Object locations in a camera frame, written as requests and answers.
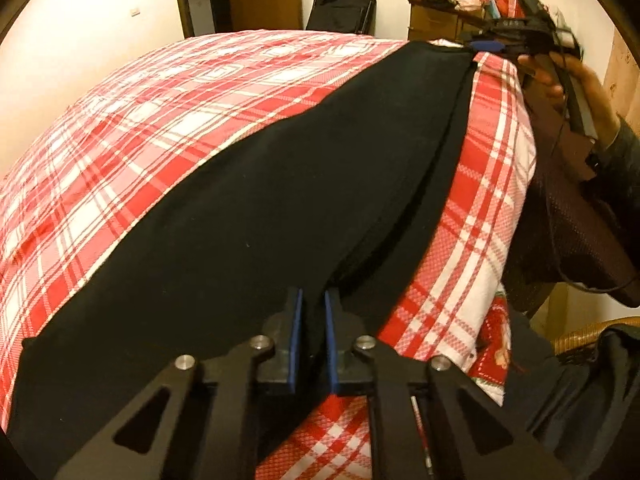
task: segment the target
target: black cloth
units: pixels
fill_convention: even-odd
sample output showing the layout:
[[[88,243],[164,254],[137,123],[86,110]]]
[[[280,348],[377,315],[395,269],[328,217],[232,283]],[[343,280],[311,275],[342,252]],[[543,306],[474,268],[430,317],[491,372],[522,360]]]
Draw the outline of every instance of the black cloth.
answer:
[[[510,316],[504,409],[576,480],[640,478],[633,440],[640,420],[627,420],[628,414],[640,413],[640,330],[614,325],[600,336],[590,362],[562,364],[522,314],[510,308]],[[619,434],[623,423],[625,431]],[[626,462],[616,468],[613,457]],[[605,476],[614,470],[631,476]]]
[[[425,7],[431,7],[431,9],[442,10],[447,12],[448,10],[454,10],[456,8],[456,2],[451,0],[421,0]]]
[[[176,356],[223,355],[260,333],[290,285],[305,291],[315,364],[327,286],[376,333],[444,207],[473,57],[409,43],[217,154],[147,213],[21,355],[8,435],[38,478],[52,478]],[[265,409],[261,458],[318,391]]]
[[[610,206],[622,227],[629,256],[640,267],[640,139],[620,118],[620,131],[605,150],[594,150],[587,163],[596,172],[589,191]]]

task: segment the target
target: metal screw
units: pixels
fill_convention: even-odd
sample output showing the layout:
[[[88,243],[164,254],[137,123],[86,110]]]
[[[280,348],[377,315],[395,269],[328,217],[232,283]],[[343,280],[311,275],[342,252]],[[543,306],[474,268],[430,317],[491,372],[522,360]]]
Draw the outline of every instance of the metal screw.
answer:
[[[449,368],[451,368],[451,361],[445,355],[436,355],[436,357],[431,360],[431,368],[439,372],[449,370]]]
[[[175,367],[182,371],[190,370],[194,364],[196,364],[196,359],[192,355],[181,355],[175,360]]]
[[[376,338],[370,335],[361,335],[356,339],[356,347],[360,350],[371,350],[376,345]]]
[[[271,338],[265,335],[257,335],[255,337],[252,337],[251,341],[249,341],[249,345],[251,345],[251,348],[254,348],[256,350],[267,349],[272,344],[273,341],[271,340]]]

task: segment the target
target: wooden cabinet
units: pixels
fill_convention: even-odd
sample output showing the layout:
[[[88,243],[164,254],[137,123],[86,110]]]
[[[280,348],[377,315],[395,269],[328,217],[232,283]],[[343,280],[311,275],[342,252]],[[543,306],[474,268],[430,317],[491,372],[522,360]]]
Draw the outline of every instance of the wooden cabinet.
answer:
[[[468,23],[468,19],[482,18],[482,10],[478,12],[437,10],[421,5],[419,1],[409,0],[411,18],[407,39],[410,41],[432,41],[441,38],[457,41],[462,32],[479,30],[477,26]]]

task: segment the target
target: red and white plaid blanket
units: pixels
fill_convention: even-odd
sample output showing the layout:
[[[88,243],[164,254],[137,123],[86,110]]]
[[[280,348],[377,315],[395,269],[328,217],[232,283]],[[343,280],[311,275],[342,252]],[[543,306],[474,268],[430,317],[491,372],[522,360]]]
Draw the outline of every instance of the red and white plaid blanket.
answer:
[[[2,427],[23,338],[146,211],[216,153],[315,105],[402,44],[300,31],[193,38],[129,63],[70,106],[0,184]],[[446,208],[380,338],[421,360],[446,354],[500,402],[510,357],[500,277],[535,150],[515,67],[490,54],[476,61]],[[369,478],[368,438],[363,399],[329,398],[258,478]]]

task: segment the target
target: black bag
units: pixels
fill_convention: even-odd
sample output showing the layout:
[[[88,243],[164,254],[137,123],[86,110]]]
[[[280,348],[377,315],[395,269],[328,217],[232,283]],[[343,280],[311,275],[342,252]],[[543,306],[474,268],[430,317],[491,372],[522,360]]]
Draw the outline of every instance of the black bag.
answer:
[[[369,34],[376,0],[314,0],[306,30]]]

